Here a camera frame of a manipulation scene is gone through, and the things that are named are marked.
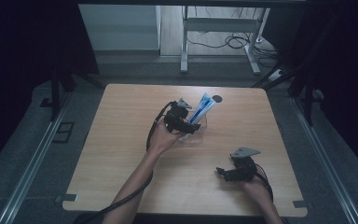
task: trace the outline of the toothpaste tube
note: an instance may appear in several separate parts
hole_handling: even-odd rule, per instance
[[[216,101],[212,99],[207,93],[204,93],[196,111],[194,111],[188,122],[191,124],[197,124],[215,104]]]

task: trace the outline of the wall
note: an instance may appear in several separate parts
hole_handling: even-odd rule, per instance
[[[159,49],[160,6],[79,8],[94,50]]]

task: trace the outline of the wooden tabletop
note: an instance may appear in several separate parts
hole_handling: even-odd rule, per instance
[[[63,202],[66,210],[98,211],[115,198],[145,154],[148,132],[158,112],[183,98],[194,107],[204,93],[223,101],[207,114],[198,143],[177,142],[162,155],[145,190],[140,213],[261,215],[249,198],[215,169],[233,169],[229,154],[238,147],[261,151],[261,165],[281,216],[303,217],[303,201],[269,99],[261,89],[111,84],[106,87]]]

